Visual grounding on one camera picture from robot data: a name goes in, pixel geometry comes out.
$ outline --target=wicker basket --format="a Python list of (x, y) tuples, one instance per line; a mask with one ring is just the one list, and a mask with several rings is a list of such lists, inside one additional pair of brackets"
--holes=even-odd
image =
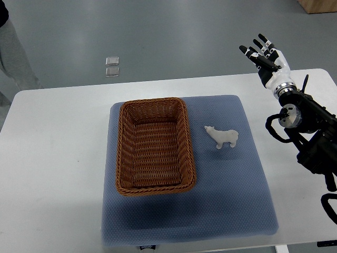
[(195, 182), (185, 102), (125, 102), (118, 122), (117, 191), (124, 196), (178, 193), (191, 190)]

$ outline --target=polar bear figurine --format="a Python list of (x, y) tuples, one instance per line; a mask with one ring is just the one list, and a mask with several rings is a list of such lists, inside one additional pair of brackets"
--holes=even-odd
[(239, 133), (235, 130), (220, 131), (213, 126), (205, 126), (206, 132), (217, 142), (216, 148), (222, 148), (224, 142), (230, 142), (231, 148), (235, 147), (236, 141), (239, 138)]

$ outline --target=concrete floor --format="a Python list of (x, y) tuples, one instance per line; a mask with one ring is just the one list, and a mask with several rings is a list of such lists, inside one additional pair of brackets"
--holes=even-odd
[[(258, 33), (282, 50), (291, 69), (322, 68), (337, 83), (337, 13), (308, 15), (296, 0), (4, 2), (46, 88), (255, 73), (239, 46), (253, 45)], [(105, 77), (108, 56), (120, 57), (120, 76)], [(2, 73), (0, 89), (9, 99), (18, 92)], [(289, 250), (336, 251), (315, 244)]]

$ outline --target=gray pants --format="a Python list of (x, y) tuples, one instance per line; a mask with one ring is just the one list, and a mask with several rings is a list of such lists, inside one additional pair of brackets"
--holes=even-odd
[[(0, 27), (0, 69), (22, 90), (43, 88), (29, 64), (25, 50), (20, 43), (10, 20)], [(0, 106), (8, 100), (1, 93)]]

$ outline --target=robotic arm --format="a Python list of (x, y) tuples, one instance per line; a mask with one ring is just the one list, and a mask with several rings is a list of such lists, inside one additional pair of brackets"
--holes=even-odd
[[(302, 90), (297, 89), (290, 78), (290, 68), (282, 52), (275, 48), (262, 34), (259, 38), (265, 44), (253, 40), (261, 50), (240, 46), (240, 50), (255, 64), (263, 86), (271, 90), (282, 109), (280, 113), (267, 118), (266, 128), (269, 133), (283, 143), (293, 142), (299, 150), (298, 163), (314, 174), (323, 174), (329, 191), (337, 191), (334, 174), (337, 176), (337, 119), (325, 107), (305, 94), (308, 81), (306, 76)], [(284, 127), (288, 139), (280, 137), (272, 127), (272, 121), (278, 119)], [(301, 133), (315, 133), (307, 140)], [(328, 203), (337, 198), (335, 194), (325, 194), (322, 205), (328, 216), (337, 224), (337, 215)]]

